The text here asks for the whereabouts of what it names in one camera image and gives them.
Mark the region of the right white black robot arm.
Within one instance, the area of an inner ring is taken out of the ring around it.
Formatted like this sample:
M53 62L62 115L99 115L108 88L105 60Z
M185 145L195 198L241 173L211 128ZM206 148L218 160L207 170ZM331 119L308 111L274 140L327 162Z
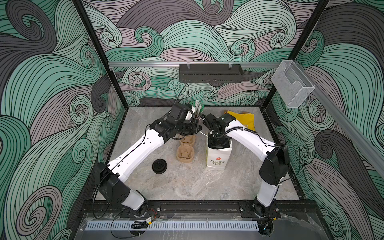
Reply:
M254 200L258 216L267 216L276 200L276 195L283 178L289 170L289 155L286 147L262 138L256 131L246 128L230 114L215 117L208 114L203 117L203 124L215 139L231 138L236 140L262 161L259 175L262 183Z

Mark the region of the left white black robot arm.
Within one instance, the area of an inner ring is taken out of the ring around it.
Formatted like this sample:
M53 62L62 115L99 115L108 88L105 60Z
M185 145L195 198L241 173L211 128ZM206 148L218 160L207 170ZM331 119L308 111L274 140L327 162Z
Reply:
M107 164L99 163L95 170L97 191L117 207L122 205L143 215L148 200L138 191L130 189L125 181L153 151L163 146L176 135L192 136L202 130L198 117L200 110L191 104L173 104L163 117L145 128L144 135L128 150Z

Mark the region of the white paper takeout bag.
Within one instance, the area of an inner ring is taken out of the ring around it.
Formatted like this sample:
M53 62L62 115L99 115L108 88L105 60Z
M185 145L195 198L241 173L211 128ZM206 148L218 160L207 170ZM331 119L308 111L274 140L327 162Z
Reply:
M223 171L232 152L232 139L209 135L206 145L206 169Z

